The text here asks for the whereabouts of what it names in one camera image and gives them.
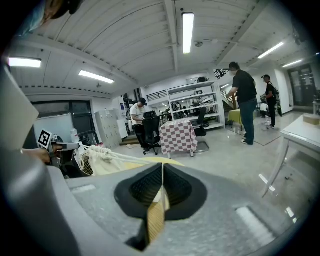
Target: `white shelving unit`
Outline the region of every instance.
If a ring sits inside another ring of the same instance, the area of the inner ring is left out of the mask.
[[[197,91],[203,91],[203,93],[195,94]],[[218,85],[214,86],[213,81],[182,85],[176,88],[167,89],[166,93],[167,93],[170,112],[172,114],[173,120],[177,119],[175,118],[175,114],[177,113],[207,107],[207,108],[213,108],[214,113],[206,114],[204,118],[217,117],[217,121],[209,121],[209,127],[206,127],[205,129],[208,130],[208,129],[218,128],[218,127],[225,127],[225,114],[224,114],[224,108],[223,108],[223,103],[221,98],[221,91]],[[192,103],[190,103],[189,101],[196,98],[204,98],[204,97],[211,98],[213,102],[208,104],[203,104],[200,106],[190,106],[192,105]],[[187,109],[173,111],[172,103],[185,102],[185,101],[187,101],[187,106],[188,106]],[[186,117],[184,119],[195,120],[195,119],[198,119],[198,116]]]

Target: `pink and white checkered cover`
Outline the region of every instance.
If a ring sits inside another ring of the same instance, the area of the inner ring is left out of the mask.
[[[160,137],[164,155],[174,151],[194,152],[197,149],[195,130],[186,119],[166,122],[160,127]]]

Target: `glass door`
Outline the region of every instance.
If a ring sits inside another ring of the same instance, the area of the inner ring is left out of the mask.
[[[288,70],[295,106],[312,107],[316,94],[315,79],[309,64]]]

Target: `shoe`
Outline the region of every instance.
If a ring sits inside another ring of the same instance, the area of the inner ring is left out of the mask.
[[[252,145],[253,145],[253,143],[252,143],[252,144],[248,144],[248,143],[247,143],[247,141],[246,141],[245,139],[241,140],[241,143],[246,144],[246,145],[250,145],[250,146],[252,146]]]

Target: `white t-shirt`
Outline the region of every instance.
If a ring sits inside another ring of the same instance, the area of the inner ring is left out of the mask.
[[[261,106],[260,106],[260,110],[261,111],[267,112],[268,108],[269,108],[269,106],[267,104],[265,104],[265,103],[262,103]]]
[[[144,117],[144,113],[146,112],[145,107],[138,107],[138,103],[134,104],[130,108],[130,115],[136,115],[137,118],[142,119]],[[131,117],[132,124],[134,125],[142,125],[142,122],[133,120]]]

